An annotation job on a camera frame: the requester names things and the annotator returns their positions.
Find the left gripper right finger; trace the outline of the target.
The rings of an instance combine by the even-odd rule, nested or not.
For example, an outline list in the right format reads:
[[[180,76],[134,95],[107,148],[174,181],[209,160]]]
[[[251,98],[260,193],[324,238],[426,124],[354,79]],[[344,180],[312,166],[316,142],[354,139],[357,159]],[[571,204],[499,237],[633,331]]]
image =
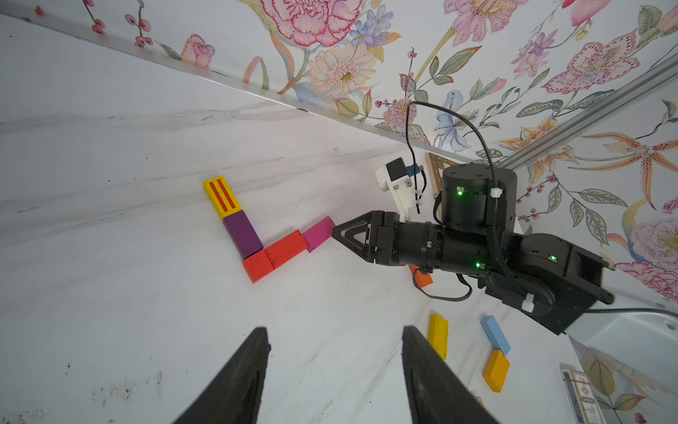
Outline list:
[[[414,326],[402,335],[402,362],[414,423],[495,423]]]

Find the yellow striped block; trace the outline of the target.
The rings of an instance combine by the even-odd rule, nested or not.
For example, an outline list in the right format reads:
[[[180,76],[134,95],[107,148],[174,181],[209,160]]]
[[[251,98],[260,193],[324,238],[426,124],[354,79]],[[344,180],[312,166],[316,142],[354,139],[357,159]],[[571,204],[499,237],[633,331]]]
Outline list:
[[[242,210],[224,176],[204,181],[203,188],[220,219],[224,220]]]

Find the purple rectangular block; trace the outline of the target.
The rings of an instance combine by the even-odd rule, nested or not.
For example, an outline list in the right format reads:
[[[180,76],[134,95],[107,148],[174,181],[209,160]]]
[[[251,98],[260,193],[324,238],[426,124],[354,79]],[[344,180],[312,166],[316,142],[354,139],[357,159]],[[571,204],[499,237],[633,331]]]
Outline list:
[[[224,217],[222,222],[243,260],[259,253],[264,248],[244,210]]]

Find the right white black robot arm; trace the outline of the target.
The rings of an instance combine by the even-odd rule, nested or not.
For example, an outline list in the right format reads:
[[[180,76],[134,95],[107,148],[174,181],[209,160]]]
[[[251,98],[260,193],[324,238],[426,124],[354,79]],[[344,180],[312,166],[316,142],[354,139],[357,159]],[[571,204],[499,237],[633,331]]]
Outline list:
[[[333,229],[335,240],[368,263],[413,266],[416,275],[436,270],[474,277],[487,295],[556,335],[625,360],[652,376],[677,378],[677,313],[651,307],[616,307],[606,270],[634,277],[667,300],[677,298],[677,222],[637,223],[637,206],[623,216],[619,242],[627,263],[612,263],[568,240],[547,233],[514,231],[517,175],[482,164],[459,164],[443,171],[441,192],[430,222],[409,219],[420,186],[401,160],[384,168],[382,187],[406,194],[399,212],[374,210]]]

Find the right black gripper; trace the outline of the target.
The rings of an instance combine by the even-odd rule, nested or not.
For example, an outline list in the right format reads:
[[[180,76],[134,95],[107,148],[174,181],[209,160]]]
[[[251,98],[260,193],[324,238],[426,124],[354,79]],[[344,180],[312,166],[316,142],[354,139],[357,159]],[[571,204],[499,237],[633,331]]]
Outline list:
[[[441,248],[442,227],[400,221],[395,212],[372,211],[332,230],[332,238],[362,260],[384,266],[432,268]]]

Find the red rectangular block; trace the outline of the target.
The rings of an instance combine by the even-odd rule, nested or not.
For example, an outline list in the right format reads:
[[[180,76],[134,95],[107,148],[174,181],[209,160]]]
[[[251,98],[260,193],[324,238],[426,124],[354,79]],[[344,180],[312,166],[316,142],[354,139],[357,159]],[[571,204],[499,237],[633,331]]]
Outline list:
[[[307,242],[300,231],[281,238],[265,249],[271,264],[275,269],[281,268],[285,263],[307,250]]]

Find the magenta rectangular block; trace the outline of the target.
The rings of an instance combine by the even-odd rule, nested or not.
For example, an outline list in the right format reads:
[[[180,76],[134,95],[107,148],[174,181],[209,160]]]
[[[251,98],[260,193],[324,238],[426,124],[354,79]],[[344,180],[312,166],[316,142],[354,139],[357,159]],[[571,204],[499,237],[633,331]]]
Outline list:
[[[331,217],[324,217],[320,222],[303,232],[302,237],[307,244],[307,252],[314,252],[315,249],[329,240],[334,228],[335,224]]]

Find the small red cube block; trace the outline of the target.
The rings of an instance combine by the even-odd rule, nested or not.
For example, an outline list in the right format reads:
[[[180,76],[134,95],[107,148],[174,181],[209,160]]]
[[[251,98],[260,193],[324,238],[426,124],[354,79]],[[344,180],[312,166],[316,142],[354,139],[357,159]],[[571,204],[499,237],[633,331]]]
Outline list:
[[[266,250],[261,250],[247,257],[243,261],[243,266],[253,284],[261,281],[275,270],[275,265],[269,259]]]

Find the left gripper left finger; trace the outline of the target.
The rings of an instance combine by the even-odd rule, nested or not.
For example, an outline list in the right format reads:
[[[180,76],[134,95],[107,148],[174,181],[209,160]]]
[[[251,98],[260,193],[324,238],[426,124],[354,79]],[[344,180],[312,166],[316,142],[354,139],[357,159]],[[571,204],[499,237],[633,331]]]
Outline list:
[[[175,422],[256,424],[270,351],[267,329],[252,330]]]

